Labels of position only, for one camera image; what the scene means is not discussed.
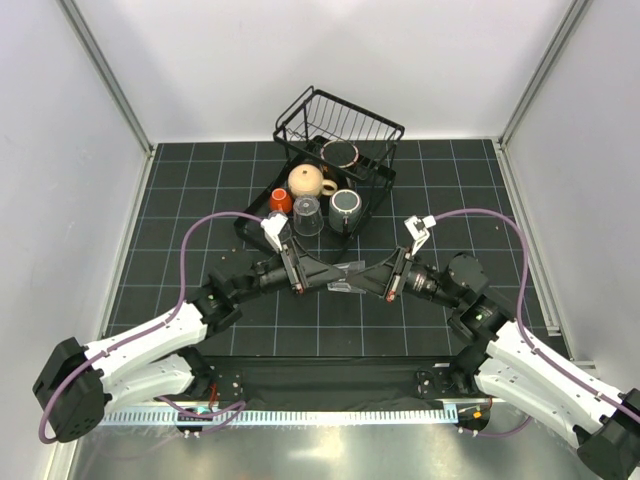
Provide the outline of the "grey-green ceramic mug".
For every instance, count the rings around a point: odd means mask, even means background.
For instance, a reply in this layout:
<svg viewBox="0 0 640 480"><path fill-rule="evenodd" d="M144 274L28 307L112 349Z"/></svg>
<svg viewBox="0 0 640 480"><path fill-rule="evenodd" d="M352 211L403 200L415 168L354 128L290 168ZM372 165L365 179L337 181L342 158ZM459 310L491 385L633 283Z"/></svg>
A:
<svg viewBox="0 0 640 480"><path fill-rule="evenodd" d="M362 200L351 189L342 189L334 193L329 201L329 225L343 235L352 232L361 216Z"/></svg>

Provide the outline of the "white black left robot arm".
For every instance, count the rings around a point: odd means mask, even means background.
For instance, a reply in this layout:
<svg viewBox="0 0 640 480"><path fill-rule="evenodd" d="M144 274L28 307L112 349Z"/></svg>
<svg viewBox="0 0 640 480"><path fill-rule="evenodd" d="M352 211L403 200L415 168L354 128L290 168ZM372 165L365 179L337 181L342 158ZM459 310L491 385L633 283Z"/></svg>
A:
<svg viewBox="0 0 640 480"><path fill-rule="evenodd" d="M295 239L263 261L230 253L201 287L180 293L176 305L159 316L85 345L74 337L59 342L32 387L42 409L40 441L77 440L105 415L154 397L203 399L213 372L195 347L235 323L242 303L283 289L312 292L345 276L344 269L309 254Z"/></svg>

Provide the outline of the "black mug with pink rim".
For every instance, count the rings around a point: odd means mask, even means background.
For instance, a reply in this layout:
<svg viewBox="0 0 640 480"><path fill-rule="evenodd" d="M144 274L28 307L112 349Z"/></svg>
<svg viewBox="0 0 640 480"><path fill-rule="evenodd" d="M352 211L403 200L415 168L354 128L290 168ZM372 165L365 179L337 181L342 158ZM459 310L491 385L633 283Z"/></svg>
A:
<svg viewBox="0 0 640 480"><path fill-rule="evenodd" d="M349 176L357 165L360 153L358 148L344 140L330 140L320 150L323 169L334 175Z"/></svg>

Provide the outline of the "clear faceted plastic cup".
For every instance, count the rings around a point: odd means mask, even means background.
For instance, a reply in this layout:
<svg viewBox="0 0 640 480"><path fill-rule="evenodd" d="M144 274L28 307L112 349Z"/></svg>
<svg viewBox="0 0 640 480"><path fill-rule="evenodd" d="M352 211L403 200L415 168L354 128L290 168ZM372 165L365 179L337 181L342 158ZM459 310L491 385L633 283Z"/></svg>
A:
<svg viewBox="0 0 640 480"><path fill-rule="evenodd" d="M291 235L289 217L280 211L272 211L266 219L266 231L271 236L289 238Z"/></svg>
<svg viewBox="0 0 640 480"><path fill-rule="evenodd" d="M358 273L365 269L366 262L364 260L334 264L334 267L338 268L342 272L342 277L336 281L328 283L326 286L328 291L359 295L363 295L366 293L365 290L353 286L347 281L347 277L349 275Z"/></svg>

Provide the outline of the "beige ceramic mug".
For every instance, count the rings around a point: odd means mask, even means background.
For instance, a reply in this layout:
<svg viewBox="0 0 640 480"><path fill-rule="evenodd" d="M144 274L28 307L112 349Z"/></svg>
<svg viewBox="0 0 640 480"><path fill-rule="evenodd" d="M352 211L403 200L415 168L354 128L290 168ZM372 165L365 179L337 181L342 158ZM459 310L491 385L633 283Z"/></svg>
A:
<svg viewBox="0 0 640 480"><path fill-rule="evenodd" d="M337 183L325 179L319 168L312 164L300 164L293 168L287 179L288 190L294 198L312 196L320 198L337 192Z"/></svg>

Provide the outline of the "orange ceramic mug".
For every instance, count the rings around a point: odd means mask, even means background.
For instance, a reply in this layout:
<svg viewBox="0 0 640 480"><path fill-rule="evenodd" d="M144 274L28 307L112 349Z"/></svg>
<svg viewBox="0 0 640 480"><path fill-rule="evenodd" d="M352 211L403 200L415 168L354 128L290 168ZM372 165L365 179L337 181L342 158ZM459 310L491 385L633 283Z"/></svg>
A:
<svg viewBox="0 0 640 480"><path fill-rule="evenodd" d="M269 208L271 211L289 214L293 208L293 200L289 192L285 188L274 189L269 198Z"/></svg>

